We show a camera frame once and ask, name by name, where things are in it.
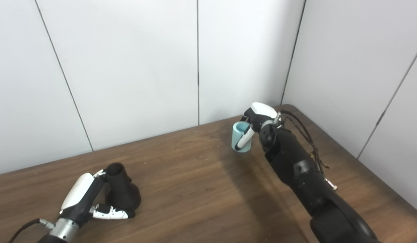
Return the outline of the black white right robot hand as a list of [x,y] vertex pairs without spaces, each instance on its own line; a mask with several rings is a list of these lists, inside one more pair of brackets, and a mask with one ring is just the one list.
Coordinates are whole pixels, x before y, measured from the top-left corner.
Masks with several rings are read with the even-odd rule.
[[277,125],[280,114],[271,106],[263,103],[252,103],[240,118],[241,123],[246,123],[243,135],[233,145],[235,151],[242,151],[244,146],[253,138],[256,133],[261,133],[264,126]]

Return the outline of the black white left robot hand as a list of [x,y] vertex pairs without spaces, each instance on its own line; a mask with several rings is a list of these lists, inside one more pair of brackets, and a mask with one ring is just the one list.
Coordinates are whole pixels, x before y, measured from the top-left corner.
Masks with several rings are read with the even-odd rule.
[[[105,204],[94,205],[105,184],[109,185]],[[140,204],[138,187],[132,183],[124,166],[114,163],[94,175],[81,175],[62,203],[58,218],[71,220],[79,227],[93,218],[130,219],[135,217],[135,211]]]

